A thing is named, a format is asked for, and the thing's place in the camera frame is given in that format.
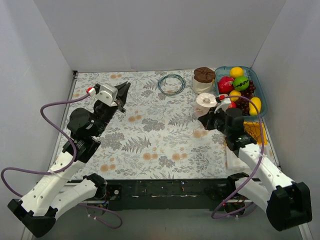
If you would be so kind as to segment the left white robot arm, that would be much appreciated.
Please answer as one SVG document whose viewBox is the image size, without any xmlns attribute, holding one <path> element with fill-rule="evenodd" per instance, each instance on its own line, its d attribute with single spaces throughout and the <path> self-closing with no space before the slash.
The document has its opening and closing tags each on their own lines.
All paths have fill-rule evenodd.
<svg viewBox="0 0 320 240">
<path fill-rule="evenodd" d="M 124 113 L 128 91 L 131 84 L 124 82 L 117 86 L 96 84 L 86 91 L 86 95 L 70 100 L 76 103 L 88 97 L 96 101 L 93 112 L 79 107 L 69 116 L 66 134 L 67 142 L 55 162 L 42 178 L 25 195 L 12 199 L 7 207 L 36 238 L 47 234 L 56 220 L 65 212 L 80 205 L 85 200 L 103 201 L 102 211 L 106 211 L 109 200 L 115 199 L 120 188 L 108 186 L 107 181 L 96 173 L 86 175 L 77 185 L 62 191 L 73 175 L 82 169 L 100 146 L 98 137 L 117 111 Z"/>
</svg>

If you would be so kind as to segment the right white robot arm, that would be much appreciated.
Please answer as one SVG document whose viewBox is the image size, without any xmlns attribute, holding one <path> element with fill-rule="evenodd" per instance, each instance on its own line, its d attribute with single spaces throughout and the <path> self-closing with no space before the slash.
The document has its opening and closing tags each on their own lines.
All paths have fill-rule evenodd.
<svg viewBox="0 0 320 240">
<path fill-rule="evenodd" d="M 312 221 L 309 187 L 285 175 L 263 154 L 264 146 L 258 145 L 245 130 L 241 110 L 214 107 L 198 120 L 206 130 L 224 134 L 227 148 L 252 170 L 250 175 L 241 172 L 228 177 L 228 196 L 222 201 L 223 204 L 231 198 L 244 196 L 266 213 L 277 231 Z"/>
</svg>

